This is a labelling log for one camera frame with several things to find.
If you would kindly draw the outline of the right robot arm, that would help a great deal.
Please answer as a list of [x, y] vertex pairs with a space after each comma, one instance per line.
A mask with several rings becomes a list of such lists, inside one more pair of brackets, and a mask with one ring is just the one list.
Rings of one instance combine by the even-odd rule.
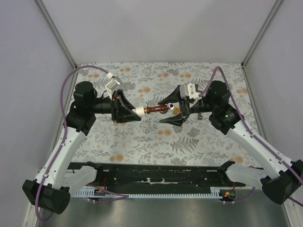
[[159, 101], [159, 105], [178, 103], [181, 111], [160, 122], [182, 126], [191, 114], [210, 112], [211, 124], [242, 146], [260, 165], [260, 168], [244, 167], [227, 161], [218, 168], [218, 183], [222, 186], [232, 182], [243, 183], [261, 189], [276, 204], [283, 204], [291, 198], [303, 184], [303, 162], [292, 161], [253, 131], [243, 115], [229, 104], [231, 93], [224, 82], [211, 82], [206, 95], [198, 92], [197, 88], [192, 83], [178, 85], [171, 94]]

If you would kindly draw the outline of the white pipe elbow fitting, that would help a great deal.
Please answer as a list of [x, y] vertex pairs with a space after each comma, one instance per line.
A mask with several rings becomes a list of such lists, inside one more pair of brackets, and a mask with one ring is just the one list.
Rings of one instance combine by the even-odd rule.
[[140, 117], [145, 116], [145, 108], [143, 106], [137, 107], [137, 108], [133, 109], [132, 111]]

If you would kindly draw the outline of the right aluminium frame post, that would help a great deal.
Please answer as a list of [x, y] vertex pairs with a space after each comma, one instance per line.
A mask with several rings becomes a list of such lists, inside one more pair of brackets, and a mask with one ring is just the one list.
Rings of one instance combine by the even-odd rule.
[[246, 68], [247, 64], [249, 63], [253, 53], [257, 49], [259, 43], [261, 42], [263, 36], [265, 35], [266, 31], [270, 27], [272, 21], [274, 20], [276, 14], [280, 10], [281, 6], [283, 5], [284, 0], [276, 0], [271, 7], [266, 19], [264, 20], [260, 30], [258, 31], [254, 41], [252, 42], [247, 54], [244, 57], [244, 60], [241, 63], [242, 68]]

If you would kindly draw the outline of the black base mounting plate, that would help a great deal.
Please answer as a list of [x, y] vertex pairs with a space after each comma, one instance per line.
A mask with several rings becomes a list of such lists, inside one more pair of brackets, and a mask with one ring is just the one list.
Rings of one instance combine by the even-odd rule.
[[92, 185], [118, 194], [209, 193], [211, 187], [243, 186], [233, 183], [216, 166], [156, 166], [101, 164]]

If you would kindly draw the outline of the left aluminium frame post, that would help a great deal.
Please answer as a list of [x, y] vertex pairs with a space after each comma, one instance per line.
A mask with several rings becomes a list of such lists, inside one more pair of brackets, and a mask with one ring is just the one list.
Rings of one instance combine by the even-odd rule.
[[44, 2], [42, 0], [34, 0], [34, 3], [37, 5], [38, 9], [40, 10], [40, 12], [42, 13], [42, 16], [44, 18], [44, 20], [46, 21], [51, 33], [53, 34], [57, 44], [59, 45], [62, 53], [64, 54], [66, 60], [68, 61], [68, 63], [71, 65], [71, 67], [73, 69], [77, 68], [78, 65], [76, 63], [76, 61], [74, 60], [74, 58], [72, 57], [70, 51], [68, 50], [68, 47], [66, 45], [66, 43], [64, 42], [56, 24], [54, 23], [49, 11], [46, 8], [46, 5], [44, 4]]

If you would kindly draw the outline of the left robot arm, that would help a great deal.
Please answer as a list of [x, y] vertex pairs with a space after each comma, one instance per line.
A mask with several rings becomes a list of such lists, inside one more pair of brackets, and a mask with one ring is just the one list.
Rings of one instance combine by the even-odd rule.
[[40, 209], [61, 214], [67, 208], [71, 196], [86, 185], [101, 185], [104, 181], [101, 165], [87, 162], [80, 170], [65, 177], [71, 160], [84, 142], [96, 121], [97, 114], [110, 114], [112, 121], [126, 123], [140, 121], [146, 114], [143, 106], [130, 104], [121, 89], [111, 97], [98, 97], [96, 89], [89, 81], [75, 86], [74, 101], [69, 113], [64, 117], [64, 129], [49, 159], [34, 180], [25, 180], [22, 189], [34, 205], [36, 215]]

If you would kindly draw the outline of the brown faucet with chrome cap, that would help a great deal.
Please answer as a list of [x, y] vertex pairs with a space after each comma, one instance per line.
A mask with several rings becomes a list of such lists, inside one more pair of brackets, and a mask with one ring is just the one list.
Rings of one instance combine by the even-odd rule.
[[172, 103], [168, 103], [165, 105], [159, 105], [159, 106], [154, 106], [154, 107], [146, 107], [144, 108], [144, 113], [145, 114], [150, 114], [150, 113], [156, 113], [159, 112], [161, 114], [167, 113], [169, 110], [173, 110], [174, 105]]

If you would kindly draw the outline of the yellow faucet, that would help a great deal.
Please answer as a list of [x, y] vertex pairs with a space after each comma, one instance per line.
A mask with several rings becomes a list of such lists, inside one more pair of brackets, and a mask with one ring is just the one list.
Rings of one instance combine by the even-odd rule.
[[174, 115], [179, 115], [179, 114], [182, 114], [182, 111], [180, 109], [178, 109], [178, 108], [174, 108], [173, 109], [173, 114]]

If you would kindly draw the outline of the floral patterned table mat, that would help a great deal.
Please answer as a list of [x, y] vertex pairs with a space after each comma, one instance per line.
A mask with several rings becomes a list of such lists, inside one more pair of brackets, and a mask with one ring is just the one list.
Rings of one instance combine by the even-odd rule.
[[[120, 77], [127, 100], [134, 106], [156, 106], [178, 85], [190, 82], [203, 90], [211, 75], [223, 77], [232, 89], [235, 102], [244, 118], [257, 129], [245, 77], [238, 63], [139, 63], [90, 62], [77, 72], [76, 82], [89, 81], [99, 95], [105, 91], [106, 72]], [[243, 166], [258, 166], [255, 159], [242, 146], [224, 136], [209, 122], [209, 115], [201, 120], [192, 114], [178, 127], [159, 123], [173, 115], [152, 113], [139, 122], [115, 123], [103, 114], [96, 121], [87, 138], [75, 152], [73, 162], [99, 162], [121, 164], [220, 166], [234, 161]]]

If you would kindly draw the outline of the grey metal faucet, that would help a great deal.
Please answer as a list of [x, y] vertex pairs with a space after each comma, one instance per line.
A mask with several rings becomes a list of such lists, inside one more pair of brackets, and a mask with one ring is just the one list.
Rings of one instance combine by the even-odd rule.
[[201, 120], [202, 118], [203, 118], [202, 114], [199, 113], [199, 114], [198, 114], [198, 119]]

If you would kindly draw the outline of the aluminium frame post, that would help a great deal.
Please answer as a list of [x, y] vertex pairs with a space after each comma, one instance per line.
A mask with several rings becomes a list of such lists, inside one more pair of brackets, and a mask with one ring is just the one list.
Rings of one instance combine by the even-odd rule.
[[64, 54], [66, 60], [68, 61], [68, 63], [71, 65], [71, 67], [73, 69], [77, 68], [78, 65], [76, 63], [76, 61], [74, 60], [74, 58], [72, 57], [70, 51], [68, 50], [68, 47], [66, 45], [66, 43], [64, 42], [56, 24], [54, 23], [49, 11], [46, 8], [46, 5], [44, 4], [44, 2], [42, 0], [34, 0], [34, 3], [37, 5], [38, 9], [40, 10], [40, 12], [42, 13], [42, 16], [44, 18], [44, 20], [46, 21], [51, 33], [53, 34], [57, 44], [59, 45], [62, 53]]
[[276, 14], [280, 10], [281, 6], [283, 5], [284, 0], [276, 0], [271, 7], [266, 19], [264, 20], [260, 30], [258, 31], [254, 41], [252, 42], [247, 54], [244, 57], [244, 60], [241, 63], [242, 68], [246, 68], [247, 64], [249, 63], [253, 53], [257, 49], [259, 43], [261, 42], [263, 36], [265, 35], [266, 31], [270, 27], [272, 21], [274, 20]]

